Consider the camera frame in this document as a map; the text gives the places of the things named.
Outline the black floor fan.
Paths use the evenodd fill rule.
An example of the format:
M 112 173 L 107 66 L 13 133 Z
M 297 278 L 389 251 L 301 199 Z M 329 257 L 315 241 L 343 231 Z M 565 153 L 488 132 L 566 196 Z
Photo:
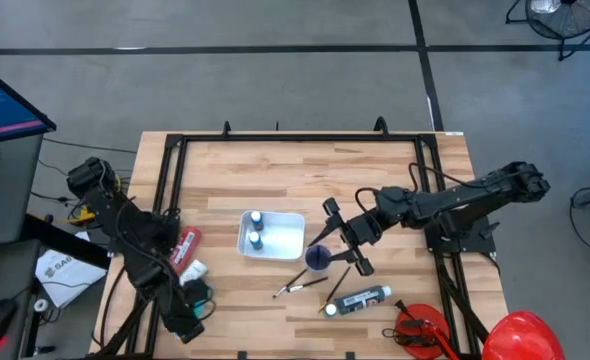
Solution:
M 515 0 L 505 14 L 506 24 L 528 24 L 541 37 L 558 42 L 558 61 L 577 52 L 566 41 L 582 37 L 579 49 L 590 40 L 590 0 Z

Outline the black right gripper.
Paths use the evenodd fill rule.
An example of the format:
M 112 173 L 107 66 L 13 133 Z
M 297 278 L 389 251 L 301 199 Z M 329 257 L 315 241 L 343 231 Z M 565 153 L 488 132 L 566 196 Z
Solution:
M 332 234 L 335 230 L 340 232 L 340 238 L 347 249 L 340 253 L 332 254 L 330 262 L 346 261 L 353 264 L 361 276 L 371 276 L 375 273 L 370 260 L 366 258 L 360 247 L 366 243 L 374 244 L 381 237 L 381 231 L 377 223 L 373 221 L 369 213 L 344 221 L 340 214 L 340 208 L 334 198 L 328 198 L 323 203 L 323 208 L 328 215 L 325 227 L 310 243 L 312 247 Z

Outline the dark grey paint bottle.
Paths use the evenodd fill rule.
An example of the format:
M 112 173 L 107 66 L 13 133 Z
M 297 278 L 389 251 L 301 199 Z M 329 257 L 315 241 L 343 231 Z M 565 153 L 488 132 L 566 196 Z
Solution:
M 339 315 L 345 315 L 382 303 L 391 294 L 389 286 L 376 285 L 336 298 L 334 305 Z

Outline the black brush fluffy bristles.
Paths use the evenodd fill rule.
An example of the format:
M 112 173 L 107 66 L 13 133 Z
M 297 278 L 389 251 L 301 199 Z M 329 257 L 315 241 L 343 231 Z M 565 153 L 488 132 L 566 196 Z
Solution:
M 283 285 L 275 294 L 272 295 L 272 299 L 276 299 L 286 290 L 288 290 L 300 277 L 302 277 L 307 272 L 307 269 L 303 269 L 300 271 L 294 278 L 289 280 L 285 285 Z

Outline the red hard hat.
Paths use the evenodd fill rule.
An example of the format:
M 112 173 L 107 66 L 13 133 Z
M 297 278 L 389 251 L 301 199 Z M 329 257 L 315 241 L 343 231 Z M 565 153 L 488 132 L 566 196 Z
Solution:
M 552 329 L 529 311 L 502 318 L 484 342 L 482 360 L 566 360 Z

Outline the lilac plastic cup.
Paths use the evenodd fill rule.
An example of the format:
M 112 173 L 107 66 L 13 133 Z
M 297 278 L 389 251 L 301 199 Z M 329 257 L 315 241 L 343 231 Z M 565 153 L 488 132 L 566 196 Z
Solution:
M 307 268 L 313 272 L 325 272 L 331 263 L 332 253 L 323 245 L 310 246 L 304 255 Z

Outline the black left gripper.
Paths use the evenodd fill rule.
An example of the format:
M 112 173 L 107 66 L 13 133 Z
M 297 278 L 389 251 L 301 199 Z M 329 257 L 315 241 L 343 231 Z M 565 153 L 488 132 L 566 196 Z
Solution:
M 162 291 L 162 322 L 186 344 L 204 331 L 195 307 L 208 299 L 209 286 L 202 280 L 189 280 L 184 285 Z

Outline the white printed box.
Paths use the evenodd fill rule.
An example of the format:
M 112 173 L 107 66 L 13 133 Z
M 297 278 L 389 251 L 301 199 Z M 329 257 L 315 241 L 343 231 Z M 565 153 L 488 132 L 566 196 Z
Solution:
M 56 308 L 64 308 L 107 271 L 44 245 L 34 275 Z

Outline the black brush wide silver ferrule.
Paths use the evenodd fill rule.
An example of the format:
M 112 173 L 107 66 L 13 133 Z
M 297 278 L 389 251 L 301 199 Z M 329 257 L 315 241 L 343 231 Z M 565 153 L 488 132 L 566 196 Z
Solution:
M 303 289 L 303 288 L 306 288 L 306 287 L 313 286 L 313 285 L 315 285 L 315 284 L 318 284 L 318 283 L 324 282 L 324 281 L 326 281 L 326 280 L 328 280 L 328 277 L 323 277 L 323 278 L 315 279 L 315 280 L 312 280 L 312 281 L 306 282 L 306 283 L 304 283 L 304 284 L 299 284 L 299 285 L 290 286 L 290 287 L 288 287 L 288 288 L 286 289 L 286 291 L 287 291 L 288 293 L 297 292 L 297 291 L 300 291 L 300 290 L 301 290 L 301 289 Z

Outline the red round disc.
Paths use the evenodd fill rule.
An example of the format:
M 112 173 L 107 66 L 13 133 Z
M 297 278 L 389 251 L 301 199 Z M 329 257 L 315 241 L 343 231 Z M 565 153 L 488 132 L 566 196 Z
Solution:
M 393 327 L 393 338 L 417 360 L 459 360 L 451 344 L 451 334 L 440 311 L 426 304 L 403 306 Z

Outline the computer monitor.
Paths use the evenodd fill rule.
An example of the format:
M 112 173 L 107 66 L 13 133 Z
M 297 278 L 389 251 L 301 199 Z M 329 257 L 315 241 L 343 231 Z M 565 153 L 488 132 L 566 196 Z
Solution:
M 46 114 L 0 79 L 0 142 L 56 130 Z

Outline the white paint tube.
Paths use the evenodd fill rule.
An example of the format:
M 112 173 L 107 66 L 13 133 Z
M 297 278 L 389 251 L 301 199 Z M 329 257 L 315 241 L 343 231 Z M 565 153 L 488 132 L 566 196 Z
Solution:
M 185 283 L 193 280 L 202 278 L 208 271 L 207 266 L 201 261 L 195 259 L 179 276 L 179 283 L 184 285 Z

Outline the white plastic bin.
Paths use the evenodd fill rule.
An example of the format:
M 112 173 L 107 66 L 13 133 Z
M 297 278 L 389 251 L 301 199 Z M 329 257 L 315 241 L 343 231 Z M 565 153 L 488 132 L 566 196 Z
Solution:
M 263 241 L 263 249 L 254 250 L 248 241 L 250 232 L 257 232 L 251 223 L 250 214 L 241 215 L 237 239 L 237 251 L 240 255 L 275 261 L 295 261 L 304 249 L 305 219 L 301 214 L 259 211 L 263 217 L 264 228 L 258 233 Z

